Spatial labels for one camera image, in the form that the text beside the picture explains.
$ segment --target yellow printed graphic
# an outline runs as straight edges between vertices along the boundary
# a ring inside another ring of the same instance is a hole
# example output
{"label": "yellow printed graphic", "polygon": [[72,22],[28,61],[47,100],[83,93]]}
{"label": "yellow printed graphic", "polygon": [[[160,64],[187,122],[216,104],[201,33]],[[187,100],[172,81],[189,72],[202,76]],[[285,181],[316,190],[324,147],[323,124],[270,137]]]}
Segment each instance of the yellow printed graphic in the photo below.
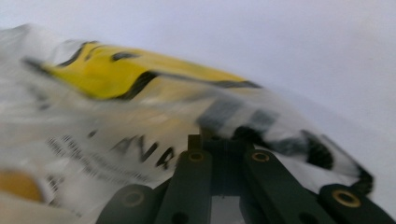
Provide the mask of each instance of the yellow printed graphic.
{"label": "yellow printed graphic", "polygon": [[93,42],[85,43],[68,62],[60,65],[42,63],[40,66],[53,76],[97,99],[122,96],[148,71],[208,83],[246,82],[241,77],[216,69],[142,49],[127,49]]}
{"label": "yellow printed graphic", "polygon": [[32,177],[18,171],[0,171],[0,190],[24,199],[42,202],[38,185]]}

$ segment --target orange object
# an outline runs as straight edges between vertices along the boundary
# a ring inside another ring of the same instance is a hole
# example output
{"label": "orange object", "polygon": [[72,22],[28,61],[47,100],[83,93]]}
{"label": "orange object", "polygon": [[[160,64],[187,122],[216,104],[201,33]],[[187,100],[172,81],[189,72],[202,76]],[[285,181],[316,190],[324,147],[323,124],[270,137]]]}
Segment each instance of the orange object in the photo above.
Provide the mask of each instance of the orange object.
{"label": "orange object", "polygon": [[21,171],[0,171],[0,191],[24,199],[42,202],[43,197],[35,180]]}

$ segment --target white background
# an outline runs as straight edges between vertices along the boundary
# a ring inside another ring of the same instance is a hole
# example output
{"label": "white background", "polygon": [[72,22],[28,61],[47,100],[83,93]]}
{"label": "white background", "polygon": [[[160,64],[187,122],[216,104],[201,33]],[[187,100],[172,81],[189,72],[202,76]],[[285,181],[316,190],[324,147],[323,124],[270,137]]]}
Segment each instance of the white background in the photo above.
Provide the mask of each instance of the white background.
{"label": "white background", "polygon": [[279,93],[371,171],[396,218],[396,1],[0,0],[0,28],[214,66]]}

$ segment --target transparent plastic bag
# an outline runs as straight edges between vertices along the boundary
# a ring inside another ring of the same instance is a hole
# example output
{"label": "transparent plastic bag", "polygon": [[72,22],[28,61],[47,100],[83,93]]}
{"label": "transparent plastic bag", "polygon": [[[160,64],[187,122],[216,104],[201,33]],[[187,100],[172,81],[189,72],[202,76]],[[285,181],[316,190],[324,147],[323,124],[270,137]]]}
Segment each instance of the transparent plastic bag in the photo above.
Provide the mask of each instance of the transparent plastic bag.
{"label": "transparent plastic bag", "polygon": [[[0,169],[36,182],[42,198],[26,207],[68,211],[57,223],[94,223],[123,186],[160,185],[200,128],[288,156],[282,161],[313,191],[359,183],[365,172],[293,108],[241,77],[32,25],[0,36]],[[314,166],[328,178],[316,182]],[[12,204],[10,220],[25,223]]]}

